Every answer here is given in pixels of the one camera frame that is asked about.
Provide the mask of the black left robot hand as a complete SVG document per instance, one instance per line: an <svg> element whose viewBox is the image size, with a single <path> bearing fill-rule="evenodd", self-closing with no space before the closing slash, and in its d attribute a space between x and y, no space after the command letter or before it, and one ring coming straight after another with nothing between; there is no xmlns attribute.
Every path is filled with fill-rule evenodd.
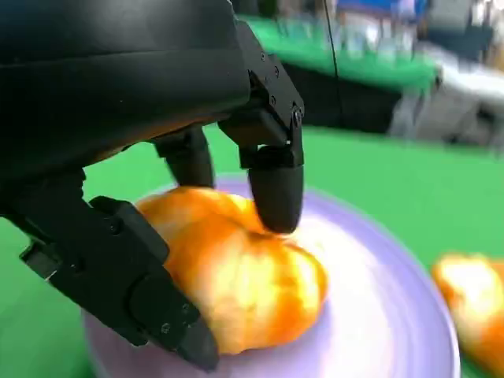
<svg viewBox="0 0 504 378"><path fill-rule="evenodd" d="M155 145L177 183L213 185L202 127L239 147L262 223L292 232L303 194L304 103L229 1L4 1L1 215L23 262L130 344L203 371L217 342L130 202L83 199L84 168Z"/></svg>

